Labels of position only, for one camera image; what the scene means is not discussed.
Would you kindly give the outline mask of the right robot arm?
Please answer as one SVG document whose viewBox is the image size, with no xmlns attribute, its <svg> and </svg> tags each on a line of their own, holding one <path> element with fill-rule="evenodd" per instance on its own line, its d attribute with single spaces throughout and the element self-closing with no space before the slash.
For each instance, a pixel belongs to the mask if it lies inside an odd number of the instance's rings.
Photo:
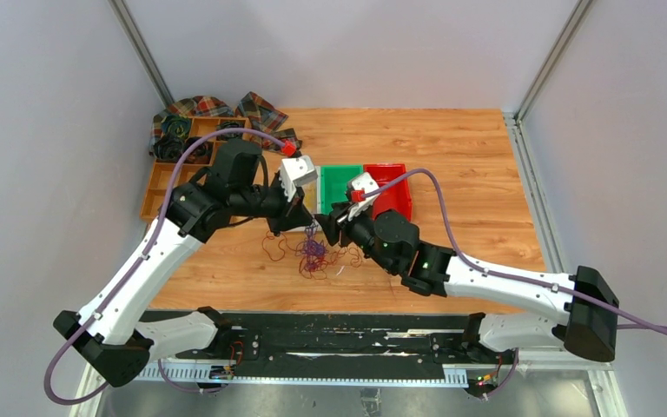
<svg viewBox="0 0 667 417">
<path fill-rule="evenodd" d="M 471 314 L 461 347 L 471 361 L 494 352 L 558 347 L 579 358 L 616 358 L 619 301 L 598 270 L 580 266 L 573 274 L 507 267 L 425 242 L 419 228 L 388 210 L 376 218 L 341 209 L 317 215 L 331 244 L 361 249 L 418 295 L 471 297 L 520 308 L 518 314 Z"/>
</svg>

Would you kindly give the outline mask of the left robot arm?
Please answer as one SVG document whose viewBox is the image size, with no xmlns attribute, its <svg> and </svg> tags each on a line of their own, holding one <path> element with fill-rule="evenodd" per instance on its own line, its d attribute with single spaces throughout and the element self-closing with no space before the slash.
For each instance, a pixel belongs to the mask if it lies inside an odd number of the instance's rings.
<svg viewBox="0 0 667 417">
<path fill-rule="evenodd" d="M 254 181 L 259 170 L 264 184 Z M 79 311 L 62 311 L 55 329 L 112 387 L 128 384 L 150 362 L 185 351 L 224 357 L 232 338 L 216 310 L 198 308 L 154 322 L 143 322 L 142 315 L 168 278 L 235 217 L 264 218 L 274 233 L 311 224 L 302 187 L 316 178 L 310 157 L 297 150 L 271 175 L 258 144 L 222 143 L 212 165 L 172 189 L 131 259 L 107 286 Z"/>
</svg>

